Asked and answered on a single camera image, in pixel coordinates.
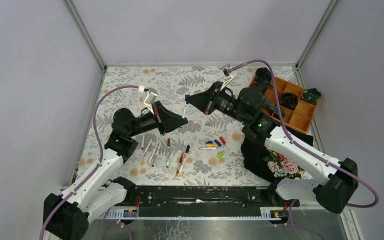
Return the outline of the red pen cap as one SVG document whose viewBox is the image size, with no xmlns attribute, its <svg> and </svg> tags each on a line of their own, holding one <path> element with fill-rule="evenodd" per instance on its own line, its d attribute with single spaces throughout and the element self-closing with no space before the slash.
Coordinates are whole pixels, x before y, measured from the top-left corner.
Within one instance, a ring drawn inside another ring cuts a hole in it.
<svg viewBox="0 0 384 240">
<path fill-rule="evenodd" d="M 223 137 L 220 136 L 219 139 L 220 139 L 220 141 L 222 142 L 223 145 L 226 144 L 226 141 L 225 141 L 225 139 Z"/>
</svg>

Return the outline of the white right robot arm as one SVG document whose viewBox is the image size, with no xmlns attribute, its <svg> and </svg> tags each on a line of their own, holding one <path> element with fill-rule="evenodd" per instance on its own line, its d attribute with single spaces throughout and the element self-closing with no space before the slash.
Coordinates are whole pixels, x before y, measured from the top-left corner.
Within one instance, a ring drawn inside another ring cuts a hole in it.
<svg viewBox="0 0 384 240">
<path fill-rule="evenodd" d="M 309 173 L 314 182 L 303 179 L 276 180 L 276 192 L 285 200 L 318 202 L 326 210 L 340 214 L 359 186 L 354 176 L 358 166 L 350 158 L 339 160 L 326 155 L 284 130 L 265 114 L 263 95 L 255 87 L 243 88 L 234 98 L 217 81 L 204 92 L 189 95 L 185 101 L 210 115 L 218 110 L 241 122 L 245 137 L 277 152 Z"/>
</svg>

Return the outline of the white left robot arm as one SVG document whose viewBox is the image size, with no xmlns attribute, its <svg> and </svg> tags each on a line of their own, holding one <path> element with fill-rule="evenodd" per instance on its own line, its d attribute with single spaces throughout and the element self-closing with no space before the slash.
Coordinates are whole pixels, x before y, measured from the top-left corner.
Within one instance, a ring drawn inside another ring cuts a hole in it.
<svg viewBox="0 0 384 240">
<path fill-rule="evenodd" d="M 125 200 L 133 183 L 111 183 L 100 187 L 134 153 L 134 136 L 157 129 L 161 135 L 188 123 L 188 119 L 166 109 L 160 101 L 148 113 L 135 117 L 128 108 L 115 111 L 108 141 L 101 144 L 100 156 L 72 185 L 59 195 L 49 194 L 43 206 L 43 226 L 39 238 L 49 232 L 61 240 L 80 240 L 90 223 L 107 209 Z"/>
</svg>

